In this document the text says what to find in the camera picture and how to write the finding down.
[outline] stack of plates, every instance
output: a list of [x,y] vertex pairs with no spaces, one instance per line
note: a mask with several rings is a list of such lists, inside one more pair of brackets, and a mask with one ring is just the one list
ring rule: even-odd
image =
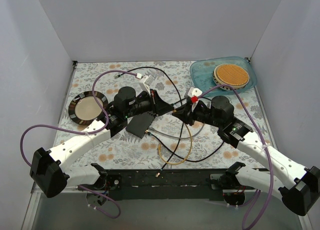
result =
[[[249,74],[235,64],[221,64],[217,66],[212,76],[216,85],[228,84],[234,89],[245,88],[250,80]],[[231,90],[228,87],[221,87],[221,89]]]

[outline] transparent plastic object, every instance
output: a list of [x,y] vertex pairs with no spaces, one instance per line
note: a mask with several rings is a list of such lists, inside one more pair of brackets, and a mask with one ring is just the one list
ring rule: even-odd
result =
[[[205,92],[210,88],[216,86],[216,83],[214,82],[214,79],[213,79],[213,73],[215,68],[221,64],[236,64],[248,72],[250,76],[250,80],[248,84],[245,86],[245,88],[237,90],[238,93],[245,92],[246,90],[255,87],[255,85],[257,84],[257,77],[251,65],[245,59],[241,57],[233,56],[233,57],[200,60],[193,63],[190,66],[190,74],[195,87],[199,88],[202,92]],[[221,88],[218,88],[210,92],[209,94],[207,94],[206,97],[214,97],[218,95],[230,95],[230,94],[234,94],[233,91],[226,91]]]

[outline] waffle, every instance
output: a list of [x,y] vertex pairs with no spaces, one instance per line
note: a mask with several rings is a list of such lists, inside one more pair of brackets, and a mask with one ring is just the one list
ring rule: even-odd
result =
[[222,64],[214,70],[217,79],[225,84],[242,87],[249,82],[248,73],[235,64]]

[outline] tabletop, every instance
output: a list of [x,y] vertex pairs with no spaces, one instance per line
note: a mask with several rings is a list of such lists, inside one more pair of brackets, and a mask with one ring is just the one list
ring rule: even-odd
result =
[[[72,99],[78,94],[91,90],[92,83],[101,73],[108,70],[130,70],[137,67],[152,66],[157,67],[166,72],[177,86],[181,96],[184,96],[186,90],[193,86],[190,76],[189,68],[194,61],[155,61],[155,62],[115,62],[115,63],[78,63],[74,70],[74,77],[71,82],[71,88],[67,96],[66,105],[62,111],[59,127],[71,130],[83,130],[86,126],[74,123],[68,116],[68,106]],[[141,74],[151,74],[154,77],[154,82],[151,88],[156,89],[159,96],[167,103],[174,103],[179,100],[178,94],[174,89],[172,83],[161,72],[154,69],[139,69],[136,72]],[[131,86],[139,94],[141,89],[139,81],[131,75],[123,75],[115,79],[116,73],[110,73],[102,77],[97,83],[95,90],[103,93],[109,102],[111,102],[118,90],[124,86]],[[257,93],[254,88],[241,93],[245,106],[252,115],[254,121],[259,126],[267,143],[270,141],[270,133],[267,128],[265,117],[263,115],[262,107],[259,103]],[[251,121],[243,110],[240,102],[235,95],[228,95],[227,98],[231,104],[234,105],[234,114],[236,117],[252,126]],[[181,121],[169,113],[156,119],[151,124],[156,130],[167,133],[172,136],[179,136],[181,129]],[[190,127],[192,134],[198,132],[202,123],[195,122]],[[198,160],[206,157],[212,153],[221,143],[222,140],[217,135],[217,128],[209,125],[204,125],[202,131],[193,138],[192,152],[188,159]],[[154,132],[164,144],[172,150],[177,146],[177,140],[172,139]],[[73,134],[66,132],[57,132],[55,146],[63,143],[71,138]],[[184,128],[183,137],[188,137],[188,132]],[[180,156],[186,156],[190,147],[190,140],[181,140],[176,151]],[[171,153],[165,148],[162,148],[164,158],[168,158]],[[171,162],[179,162],[180,159],[172,157]],[[166,168],[174,169],[207,169],[207,168],[228,168],[234,162],[239,161],[245,163],[252,168],[262,168],[255,159],[247,154],[233,148],[231,145],[224,144],[219,151],[217,151],[210,158],[198,162],[190,163],[184,162],[180,165],[167,165]],[[158,155],[158,142],[152,136],[145,135],[142,139],[128,133],[125,129],[119,132],[111,139],[99,144],[94,149],[91,149],[81,158],[79,158],[73,167],[81,167],[90,163],[98,163],[105,169],[159,169],[164,164]]]

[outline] gray wall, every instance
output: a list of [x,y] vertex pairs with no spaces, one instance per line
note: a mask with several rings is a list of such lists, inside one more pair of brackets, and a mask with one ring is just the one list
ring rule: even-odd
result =
[[[18,230],[33,183],[20,136],[34,124],[57,124],[72,62],[38,0],[0,0],[0,19],[0,229]],[[27,158],[52,146],[54,136],[31,131]]]
[[40,0],[78,61],[251,56],[280,0]]
[[[320,0],[282,0],[252,61],[280,151],[320,166]],[[320,229],[320,201],[309,217]]]

